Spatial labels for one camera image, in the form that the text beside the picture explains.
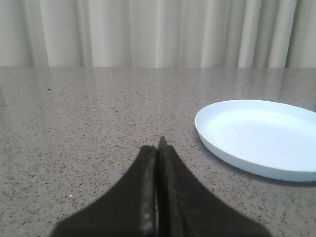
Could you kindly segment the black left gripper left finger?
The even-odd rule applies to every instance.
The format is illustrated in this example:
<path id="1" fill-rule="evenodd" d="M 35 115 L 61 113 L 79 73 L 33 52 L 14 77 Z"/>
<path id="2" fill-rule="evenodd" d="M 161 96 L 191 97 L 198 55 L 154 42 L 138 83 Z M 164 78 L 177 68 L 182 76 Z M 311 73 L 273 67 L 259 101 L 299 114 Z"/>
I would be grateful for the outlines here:
<path id="1" fill-rule="evenodd" d="M 135 161 L 103 196 L 60 221 L 53 237 L 154 237 L 156 155 L 142 146 Z"/>

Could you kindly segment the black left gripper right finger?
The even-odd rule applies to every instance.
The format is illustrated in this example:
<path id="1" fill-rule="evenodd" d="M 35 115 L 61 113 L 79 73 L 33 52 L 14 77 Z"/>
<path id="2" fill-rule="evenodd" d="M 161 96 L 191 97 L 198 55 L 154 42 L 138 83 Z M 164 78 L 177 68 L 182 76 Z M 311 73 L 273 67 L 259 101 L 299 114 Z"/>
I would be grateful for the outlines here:
<path id="1" fill-rule="evenodd" d="M 158 236 L 269 237 L 261 224 L 209 191 L 164 137 L 158 146 Z"/>

